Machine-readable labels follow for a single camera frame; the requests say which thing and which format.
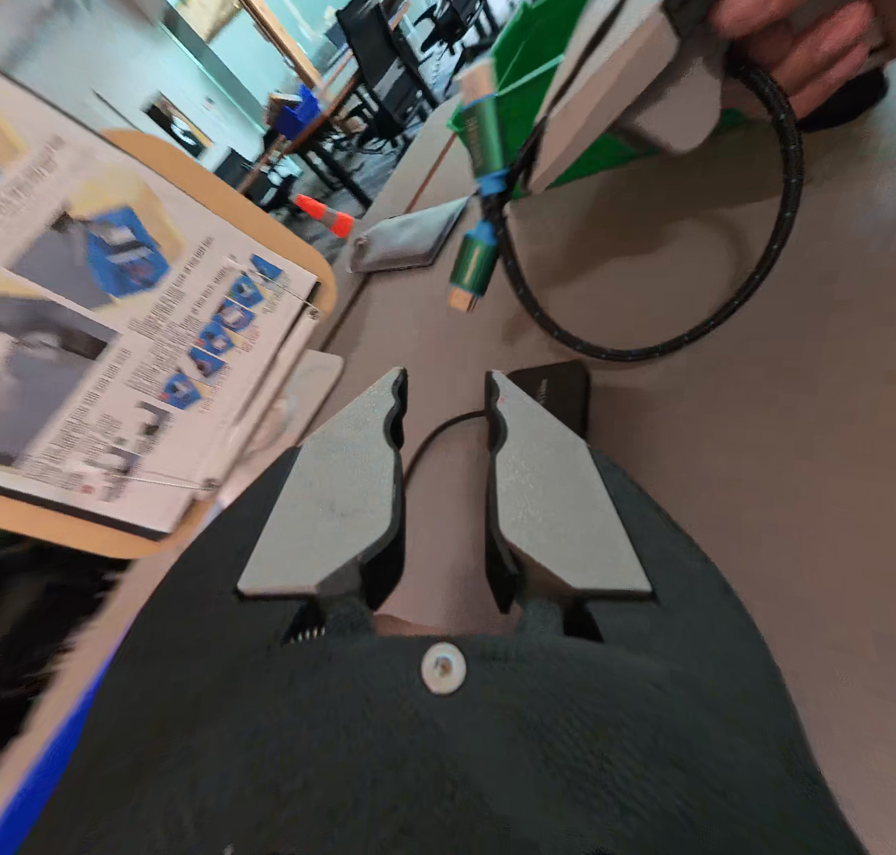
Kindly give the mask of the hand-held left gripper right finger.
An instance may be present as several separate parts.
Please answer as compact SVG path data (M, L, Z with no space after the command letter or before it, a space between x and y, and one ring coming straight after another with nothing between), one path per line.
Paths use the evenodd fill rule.
M586 439L507 374L485 377L486 576L499 612L541 598L648 600L653 588Z

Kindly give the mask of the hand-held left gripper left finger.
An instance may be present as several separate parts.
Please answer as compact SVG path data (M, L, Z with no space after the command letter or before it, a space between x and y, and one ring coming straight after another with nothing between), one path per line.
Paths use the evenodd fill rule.
M408 372L391 368L296 457L237 582L246 600L357 597L378 610L405 566L400 450Z

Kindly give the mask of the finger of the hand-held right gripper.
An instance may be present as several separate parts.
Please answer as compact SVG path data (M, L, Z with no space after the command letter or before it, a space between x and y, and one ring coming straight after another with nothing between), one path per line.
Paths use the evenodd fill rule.
M590 51L565 94L546 114L529 191L544 192L634 103L678 53L668 17L622 20Z
M587 0L582 9L563 59L554 74L553 98L560 100L574 83L589 59L610 42L613 54L622 38L634 31L665 0Z

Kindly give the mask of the green plastic bin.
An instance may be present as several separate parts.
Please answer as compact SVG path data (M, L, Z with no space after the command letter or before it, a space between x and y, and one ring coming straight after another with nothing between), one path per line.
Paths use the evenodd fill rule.
M554 74L563 59L566 45L586 1L533 0L523 4L511 17L489 54L477 62L486 59L494 62L497 110L505 157L509 160L519 152L536 124L546 121L546 114L556 101L553 98ZM665 1L650 16L666 16ZM681 44L678 29L673 22L671 24ZM474 73L469 71L475 64L468 66L458 77L462 98L475 98L485 93L485 84L474 83ZM703 143L688 152L667 152L645 140L632 139L619 128L618 122L624 114L625 112L547 189L621 167L654 152L683 155L694 151ZM721 119L711 133L719 127L720 122ZM468 139L463 131L462 103L454 111L449 126L467 148ZM512 195L514 199L525 198L532 194L529 191L530 171L523 173Z

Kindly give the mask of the braided usb cable green plugs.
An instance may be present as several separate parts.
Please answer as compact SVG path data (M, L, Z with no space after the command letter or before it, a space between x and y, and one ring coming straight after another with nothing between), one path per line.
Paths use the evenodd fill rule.
M474 73L474 83L483 82L486 90L482 96L462 98L463 131L468 139L467 150L482 217L462 239L450 277L447 299L450 308L471 312L486 293L495 267L501 264L524 312L559 345L597 361L634 364L672 355L700 341L729 321L754 297L789 242L805 180L804 145L796 116L789 98L766 70L736 48L726 57L726 73L757 98L768 113L778 138L782 191L767 245L753 272L706 320L659 344L634 349L599 346L561 327L540 304L525 278L505 209L523 173L534 165L546 122L538 122L515 157L507 159L497 110L494 70L494 62L490 59L472 66L469 71Z

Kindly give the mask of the black usb hub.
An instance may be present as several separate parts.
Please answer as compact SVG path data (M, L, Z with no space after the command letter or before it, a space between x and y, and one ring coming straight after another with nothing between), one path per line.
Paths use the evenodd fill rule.
M591 377L583 361L519 368L507 377L568 429L588 438Z

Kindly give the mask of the person's right hand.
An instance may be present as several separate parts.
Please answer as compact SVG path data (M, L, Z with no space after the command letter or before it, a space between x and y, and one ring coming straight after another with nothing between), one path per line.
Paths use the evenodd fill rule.
M895 0L719 0L710 21L777 82L799 120L873 58L894 62Z

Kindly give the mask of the silver foil pouch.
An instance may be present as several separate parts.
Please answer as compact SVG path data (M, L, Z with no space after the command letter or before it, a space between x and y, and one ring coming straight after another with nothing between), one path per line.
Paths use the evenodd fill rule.
M431 267L458 222L469 197L397 215L354 234L348 269L361 276Z

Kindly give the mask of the printed instruction sheet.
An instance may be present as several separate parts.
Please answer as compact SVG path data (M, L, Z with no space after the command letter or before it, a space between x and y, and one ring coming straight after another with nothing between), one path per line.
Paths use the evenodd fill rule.
M2 76L2 492L164 538L300 354L304 267Z

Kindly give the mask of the wooden document board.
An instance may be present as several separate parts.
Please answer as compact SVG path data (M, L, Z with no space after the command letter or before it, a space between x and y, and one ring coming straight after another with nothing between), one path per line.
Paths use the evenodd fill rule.
M253 206L244 196L174 146L151 134L135 130L106 130L100 135L106 142L131 155L265 248L286 261L305 268L319 281L314 308L302 314L296 328L281 346L274 359L273 368L267 372L262 381L257 400L248 410L243 437L238 441L241 447L236 463L259 424L262 414L272 404L275 395L296 367L302 354L312 350L309 345L318 325L327 320L333 312L338 294L333 269L315 248L291 234L262 210ZM256 458L248 466L237 470L234 468L234 463L229 474L218 484L218 488L209 492L207 498L195 501L174 531L156 541L95 523L89 518L63 514L48 507L6 496L1 498L2 533L82 550L106 558L139 559L168 550L179 554L205 525L208 525L223 508L235 501L281 454L276 458L272 456Z

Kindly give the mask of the orange traffic cone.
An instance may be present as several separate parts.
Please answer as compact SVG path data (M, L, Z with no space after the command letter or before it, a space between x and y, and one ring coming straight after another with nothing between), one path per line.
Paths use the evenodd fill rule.
M298 193L292 202L297 209L321 223L334 236L342 240L350 236L356 221L352 215L333 209L304 193Z

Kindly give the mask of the small blue bin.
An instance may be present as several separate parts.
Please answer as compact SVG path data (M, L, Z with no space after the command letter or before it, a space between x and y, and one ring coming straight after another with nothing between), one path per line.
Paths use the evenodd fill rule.
M272 92L267 103L267 122L275 133L294 140L320 115L315 92L304 83L295 93Z

